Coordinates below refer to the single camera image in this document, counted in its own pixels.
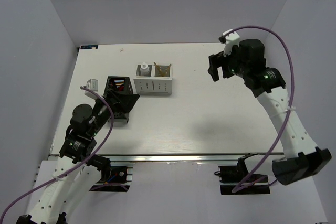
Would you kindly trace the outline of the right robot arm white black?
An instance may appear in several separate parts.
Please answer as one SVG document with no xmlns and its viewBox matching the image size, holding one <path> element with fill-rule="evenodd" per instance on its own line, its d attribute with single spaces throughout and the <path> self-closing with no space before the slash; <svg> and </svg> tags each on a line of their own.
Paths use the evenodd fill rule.
<svg viewBox="0 0 336 224">
<path fill-rule="evenodd" d="M 241 77 L 245 86 L 267 112 L 280 135 L 284 156 L 270 164 L 271 174 L 289 185 L 321 171 L 331 160 L 330 151 L 320 149 L 309 136 L 296 111 L 289 104 L 286 83 L 276 68 L 266 66 L 265 46 L 258 39 L 230 42 L 224 50 L 209 56 L 208 73 L 213 81 Z"/>
</svg>

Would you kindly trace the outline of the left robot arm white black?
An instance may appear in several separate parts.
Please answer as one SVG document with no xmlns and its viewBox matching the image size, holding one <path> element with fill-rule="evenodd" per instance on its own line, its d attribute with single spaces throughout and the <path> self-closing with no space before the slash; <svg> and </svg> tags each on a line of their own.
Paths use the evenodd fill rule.
<svg viewBox="0 0 336 224">
<path fill-rule="evenodd" d="M 103 98 L 89 89 L 85 92 L 93 96 L 95 105 L 74 108 L 53 180 L 17 223 L 67 223 L 91 187 L 110 178 L 110 161 L 96 154 L 100 147 L 95 136 L 107 122 L 114 122 L 114 113 L 129 113 L 140 96 L 109 91 Z"/>
</svg>

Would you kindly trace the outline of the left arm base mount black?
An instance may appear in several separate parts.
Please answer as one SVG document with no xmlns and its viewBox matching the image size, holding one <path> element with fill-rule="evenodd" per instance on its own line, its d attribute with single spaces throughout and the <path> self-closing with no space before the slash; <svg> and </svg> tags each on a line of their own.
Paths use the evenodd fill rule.
<svg viewBox="0 0 336 224">
<path fill-rule="evenodd" d="M 133 166 L 126 163 L 112 163 L 102 173 L 101 179 L 91 187 L 92 192 L 126 193 L 131 185 Z"/>
</svg>

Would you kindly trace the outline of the gold makeup pencil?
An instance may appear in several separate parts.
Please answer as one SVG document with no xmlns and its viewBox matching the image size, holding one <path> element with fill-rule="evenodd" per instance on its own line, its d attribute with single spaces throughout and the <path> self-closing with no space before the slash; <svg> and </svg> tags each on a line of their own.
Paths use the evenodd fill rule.
<svg viewBox="0 0 336 224">
<path fill-rule="evenodd" d="M 158 77 L 165 77 L 164 73 L 162 72 L 161 67 L 156 62 L 154 62 L 154 65 L 155 65 L 155 69 L 157 71 L 156 76 L 158 76 Z"/>
<path fill-rule="evenodd" d="M 161 76 L 162 77 L 170 77 L 171 72 L 171 64 L 169 65 L 160 65 Z"/>
</svg>

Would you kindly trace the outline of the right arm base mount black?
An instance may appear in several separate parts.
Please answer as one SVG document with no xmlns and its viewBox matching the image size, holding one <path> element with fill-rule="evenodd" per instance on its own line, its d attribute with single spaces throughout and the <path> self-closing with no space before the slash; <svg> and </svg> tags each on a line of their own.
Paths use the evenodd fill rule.
<svg viewBox="0 0 336 224">
<path fill-rule="evenodd" d="M 221 195 L 269 195 L 270 188 L 268 186 L 268 177 L 260 180 L 258 183 L 242 189 L 236 193 L 232 193 L 234 187 L 243 179 L 243 175 L 238 171 L 237 166 L 219 166 L 214 175 L 220 181 Z"/>
</svg>

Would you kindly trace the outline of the white spray bottle teal base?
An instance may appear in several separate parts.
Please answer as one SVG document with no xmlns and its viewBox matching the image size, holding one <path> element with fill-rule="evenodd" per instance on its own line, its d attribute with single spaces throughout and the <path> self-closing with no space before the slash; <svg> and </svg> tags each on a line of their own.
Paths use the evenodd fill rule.
<svg viewBox="0 0 336 224">
<path fill-rule="evenodd" d="M 145 62 L 143 62 L 140 65 L 140 76 L 142 76 L 142 77 L 150 77 L 151 76 L 151 68 Z"/>
</svg>

